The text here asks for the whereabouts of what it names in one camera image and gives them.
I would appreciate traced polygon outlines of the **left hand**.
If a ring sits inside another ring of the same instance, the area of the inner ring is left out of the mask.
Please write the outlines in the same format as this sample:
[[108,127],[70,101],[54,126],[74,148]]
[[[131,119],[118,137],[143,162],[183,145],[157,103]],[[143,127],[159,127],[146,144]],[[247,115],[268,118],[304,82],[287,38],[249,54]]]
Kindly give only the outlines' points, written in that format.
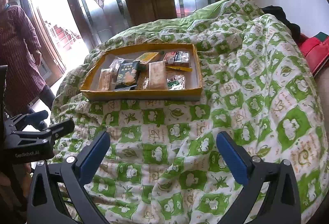
[[1,186],[11,187],[17,198],[27,198],[31,185],[31,164],[1,164]]

